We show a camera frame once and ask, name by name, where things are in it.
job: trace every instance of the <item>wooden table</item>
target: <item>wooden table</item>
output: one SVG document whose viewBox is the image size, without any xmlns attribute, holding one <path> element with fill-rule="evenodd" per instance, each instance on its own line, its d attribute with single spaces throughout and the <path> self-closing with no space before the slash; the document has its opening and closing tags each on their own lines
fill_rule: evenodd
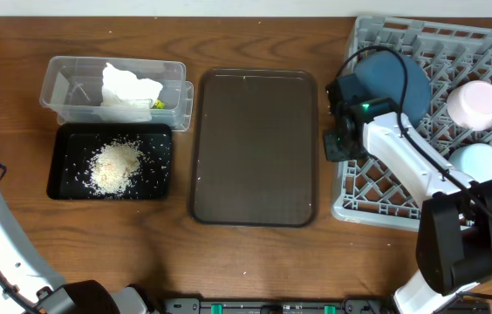
<svg viewBox="0 0 492 314">
<path fill-rule="evenodd" d="M 442 19 L 492 28 L 492 19 Z M 174 134 L 165 201 L 52 201 L 45 193 L 56 114 L 38 97 L 58 55 L 178 60 L 197 87 L 214 67 L 292 69 L 318 82 L 320 135 L 333 123 L 324 86 L 354 18 L 0 17 L 3 197 L 37 250 L 68 282 L 129 283 L 153 296 L 340 299 L 393 293 L 417 270 L 416 234 L 338 222 L 333 165 L 319 146 L 319 213 L 303 229 L 215 227 L 187 213 L 194 123 Z M 481 291 L 492 293 L 492 282 Z"/>
</svg>

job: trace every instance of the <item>white paper towel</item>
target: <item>white paper towel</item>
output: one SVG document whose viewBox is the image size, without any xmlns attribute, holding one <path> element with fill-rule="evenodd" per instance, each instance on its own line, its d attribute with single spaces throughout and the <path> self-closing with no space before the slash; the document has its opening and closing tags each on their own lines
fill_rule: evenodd
<svg viewBox="0 0 492 314">
<path fill-rule="evenodd" d="M 121 71 L 107 63 L 103 70 L 103 102 L 98 113 L 107 122 L 146 122 L 149 109 L 159 98 L 162 84 L 150 78 L 138 79 L 130 71 Z"/>
</svg>

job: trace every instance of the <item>dark rectangular tray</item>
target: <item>dark rectangular tray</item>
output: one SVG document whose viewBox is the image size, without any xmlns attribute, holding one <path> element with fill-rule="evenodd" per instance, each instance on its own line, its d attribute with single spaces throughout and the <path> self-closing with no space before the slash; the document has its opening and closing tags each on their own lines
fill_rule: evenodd
<svg viewBox="0 0 492 314">
<path fill-rule="evenodd" d="M 303 227 L 318 199 L 318 97 L 306 72 L 215 69 L 201 82 L 188 209 L 198 222 Z"/>
<path fill-rule="evenodd" d="M 149 157 L 140 158 L 141 171 L 134 176 L 136 184 L 123 195 L 94 195 L 89 182 L 90 159 L 96 149 L 116 139 L 140 140 L 139 150 Z M 152 200 L 167 196 L 172 151 L 172 133 L 169 126 L 135 123 L 81 123 L 66 124 L 58 129 L 52 155 L 51 171 L 46 193 L 54 200 L 133 199 Z"/>
</svg>

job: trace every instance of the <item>dish rack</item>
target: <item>dish rack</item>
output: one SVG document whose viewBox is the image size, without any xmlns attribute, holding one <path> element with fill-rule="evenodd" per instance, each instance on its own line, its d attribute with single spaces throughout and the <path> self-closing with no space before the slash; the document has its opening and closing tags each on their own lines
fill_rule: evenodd
<svg viewBox="0 0 492 314">
<path fill-rule="evenodd" d="M 456 87 L 477 79 L 492 84 L 492 30 L 394 17 L 359 17 L 345 58 L 375 44 L 412 56 L 430 79 L 431 106 L 417 131 L 446 159 L 459 147 L 492 140 L 492 127 L 480 132 L 459 127 L 446 110 L 446 99 Z M 352 72 L 367 56 L 355 58 L 345 71 Z M 419 228 L 420 209 L 379 160 L 340 162 L 332 199 L 331 212 L 341 221 L 411 231 Z"/>
</svg>

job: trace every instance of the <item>green clip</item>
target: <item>green clip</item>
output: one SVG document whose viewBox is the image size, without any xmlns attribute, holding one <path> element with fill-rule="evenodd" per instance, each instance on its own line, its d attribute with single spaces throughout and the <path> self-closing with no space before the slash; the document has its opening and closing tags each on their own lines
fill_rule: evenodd
<svg viewBox="0 0 492 314">
<path fill-rule="evenodd" d="M 335 314 L 335 306 L 326 305 L 324 307 L 324 314 Z"/>
<path fill-rule="evenodd" d="M 211 304 L 211 314 L 222 314 L 222 304 Z"/>
</svg>

